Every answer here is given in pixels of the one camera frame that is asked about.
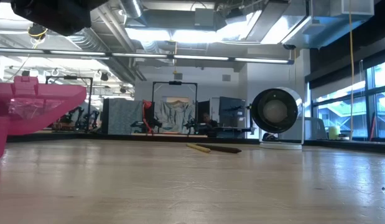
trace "wooden floor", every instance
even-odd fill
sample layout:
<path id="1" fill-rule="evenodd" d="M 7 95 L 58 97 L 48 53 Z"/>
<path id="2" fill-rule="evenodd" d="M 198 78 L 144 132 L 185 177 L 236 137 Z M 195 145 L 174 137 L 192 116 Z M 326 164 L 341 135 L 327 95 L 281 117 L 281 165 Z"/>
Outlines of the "wooden floor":
<path id="1" fill-rule="evenodd" d="M 385 156 L 181 143 L 7 145 L 0 223 L 382 223 Z"/>

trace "pink tray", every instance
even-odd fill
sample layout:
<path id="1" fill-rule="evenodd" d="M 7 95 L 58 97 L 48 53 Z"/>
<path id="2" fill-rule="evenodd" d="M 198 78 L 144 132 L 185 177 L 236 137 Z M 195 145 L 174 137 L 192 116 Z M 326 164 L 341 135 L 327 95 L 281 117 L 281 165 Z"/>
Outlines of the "pink tray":
<path id="1" fill-rule="evenodd" d="M 59 119 L 86 99 L 77 85 L 44 85 L 36 77 L 15 77 L 0 83 L 0 158 L 7 135 L 30 134 Z"/>

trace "yellow object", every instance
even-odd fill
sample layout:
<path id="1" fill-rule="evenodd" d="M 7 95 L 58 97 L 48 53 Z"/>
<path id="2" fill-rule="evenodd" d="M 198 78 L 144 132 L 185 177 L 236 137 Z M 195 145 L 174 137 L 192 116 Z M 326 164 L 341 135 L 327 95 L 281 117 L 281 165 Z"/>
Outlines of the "yellow object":
<path id="1" fill-rule="evenodd" d="M 329 127 L 329 139 L 337 140 L 340 134 L 340 126 Z"/>
<path id="2" fill-rule="evenodd" d="M 211 152 L 211 150 L 208 149 L 208 148 L 197 146 L 197 145 L 194 145 L 194 144 L 187 143 L 187 146 L 192 148 L 192 149 L 199 150 L 201 152 L 205 152 L 205 153 L 210 153 Z"/>

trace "yellow stick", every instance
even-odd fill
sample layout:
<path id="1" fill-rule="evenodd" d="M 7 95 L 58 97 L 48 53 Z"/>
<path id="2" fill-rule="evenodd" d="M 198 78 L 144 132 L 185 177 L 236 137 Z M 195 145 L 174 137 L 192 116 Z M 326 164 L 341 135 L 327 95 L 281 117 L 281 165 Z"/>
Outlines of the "yellow stick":
<path id="1" fill-rule="evenodd" d="M 210 153 L 210 149 L 208 148 L 205 148 L 205 147 L 201 147 L 201 146 L 197 146 L 197 145 L 194 145 L 194 144 L 190 144 L 190 143 L 187 143 L 187 146 L 192 148 L 192 149 L 196 149 L 196 150 L 199 150 L 201 152 L 205 152 L 205 153 Z"/>

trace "glass window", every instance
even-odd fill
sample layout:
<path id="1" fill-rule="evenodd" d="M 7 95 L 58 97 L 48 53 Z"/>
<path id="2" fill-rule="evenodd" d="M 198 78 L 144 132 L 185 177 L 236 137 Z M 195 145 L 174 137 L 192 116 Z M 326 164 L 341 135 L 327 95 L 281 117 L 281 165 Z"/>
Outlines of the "glass window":
<path id="1" fill-rule="evenodd" d="M 376 119 L 378 136 L 385 138 L 385 92 L 376 94 Z"/>
<path id="2" fill-rule="evenodd" d="M 385 62 L 374 67 L 375 87 L 385 86 Z"/>
<path id="3" fill-rule="evenodd" d="M 323 120 L 325 129 L 339 126 L 341 133 L 351 130 L 351 100 L 337 101 L 318 107 L 318 118 Z M 365 97 L 354 99 L 353 105 L 353 137 L 368 137 L 366 125 Z"/>
<path id="4" fill-rule="evenodd" d="M 362 91 L 365 91 L 365 81 L 361 81 L 361 82 L 355 83 L 353 85 L 353 92 L 354 93 L 359 93 L 359 92 L 362 92 Z M 351 94 L 351 86 L 348 86 L 346 88 L 342 88 L 341 90 L 337 90 L 336 92 L 333 92 L 333 93 L 330 93 L 328 95 L 319 97 L 317 99 L 317 102 L 322 102 L 322 101 L 325 101 L 325 100 L 339 98 L 339 97 L 346 96 L 346 95 L 349 95 L 349 94 Z"/>

